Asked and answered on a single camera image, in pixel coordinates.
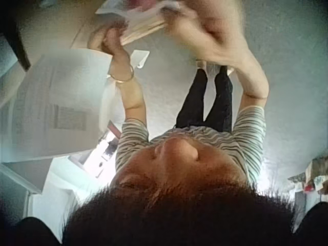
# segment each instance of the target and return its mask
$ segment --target striped sleeve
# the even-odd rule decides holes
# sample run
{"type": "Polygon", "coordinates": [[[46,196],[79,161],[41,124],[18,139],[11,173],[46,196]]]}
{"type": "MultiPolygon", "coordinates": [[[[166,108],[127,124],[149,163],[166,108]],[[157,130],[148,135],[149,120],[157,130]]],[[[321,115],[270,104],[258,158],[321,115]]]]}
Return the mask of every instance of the striped sleeve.
{"type": "Polygon", "coordinates": [[[134,152],[148,145],[148,137],[148,130],[140,120],[127,119],[124,122],[116,153],[116,171],[127,163],[134,152]]]}
{"type": "Polygon", "coordinates": [[[241,147],[251,182],[257,182],[263,158],[264,109],[249,106],[239,112],[232,135],[241,147]]]}

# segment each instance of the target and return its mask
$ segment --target hair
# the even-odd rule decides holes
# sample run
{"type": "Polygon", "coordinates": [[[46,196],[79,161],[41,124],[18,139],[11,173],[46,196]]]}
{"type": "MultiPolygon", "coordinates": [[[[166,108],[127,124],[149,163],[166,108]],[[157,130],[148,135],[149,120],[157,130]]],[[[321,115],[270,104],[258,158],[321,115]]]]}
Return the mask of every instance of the hair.
{"type": "Polygon", "coordinates": [[[289,245],[294,208],[254,188],[226,186],[188,198],[165,191],[96,194],[69,217],[63,245],[289,245]]]}

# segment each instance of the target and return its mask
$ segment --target gold bracelet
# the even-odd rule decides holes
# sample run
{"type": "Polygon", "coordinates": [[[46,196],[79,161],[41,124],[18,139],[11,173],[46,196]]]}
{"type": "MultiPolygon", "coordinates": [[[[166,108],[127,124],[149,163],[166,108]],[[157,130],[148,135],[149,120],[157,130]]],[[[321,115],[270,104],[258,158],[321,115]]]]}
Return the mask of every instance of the gold bracelet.
{"type": "Polygon", "coordinates": [[[129,81],[131,81],[133,78],[134,78],[134,69],[133,69],[133,66],[132,65],[130,65],[130,69],[131,69],[131,78],[129,78],[128,80],[119,80],[119,79],[116,79],[113,75],[111,75],[111,74],[109,74],[109,75],[107,75],[107,78],[109,78],[109,77],[112,77],[113,78],[113,80],[115,80],[116,82],[118,82],[118,83],[126,83],[126,82],[129,82],[129,81]]]}

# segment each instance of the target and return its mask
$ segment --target striped shirt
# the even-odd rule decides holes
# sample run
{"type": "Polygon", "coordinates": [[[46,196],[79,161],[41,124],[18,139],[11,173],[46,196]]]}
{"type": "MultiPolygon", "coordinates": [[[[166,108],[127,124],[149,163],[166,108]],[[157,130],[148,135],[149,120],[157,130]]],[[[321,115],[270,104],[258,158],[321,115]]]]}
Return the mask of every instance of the striped shirt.
{"type": "Polygon", "coordinates": [[[220,148],[243,169],[250,183],[257,181],[262,162],[263,140],[265,136],[264,109],[249,106],[237,116],[233,131],[218,132],[209,127],[187,127],[168,130],[163,135],[148,140],[148,130],[139,120],[127,119],[122,127],[116,154],[116,170],[126,164],[138,150],[156,145],[172,134],[187,135],[206,145],[220,148]]]}

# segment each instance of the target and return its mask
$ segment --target black pants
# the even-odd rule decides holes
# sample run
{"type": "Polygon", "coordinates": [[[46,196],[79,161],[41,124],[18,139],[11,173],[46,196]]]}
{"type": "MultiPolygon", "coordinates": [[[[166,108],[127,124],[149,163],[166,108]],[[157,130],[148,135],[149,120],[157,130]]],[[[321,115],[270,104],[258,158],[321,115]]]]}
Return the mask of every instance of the black pants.
{"type": "Polygon", "coordinates": [[[232,84],[227,67],[222,66],[215,77],[216,97],[206,120],[204,114],[204,94],[208,78],[203,69],[198,69],[193,84],[176,119],[176,128],[206,126],[218,132],[232,129],[232,84]]]}

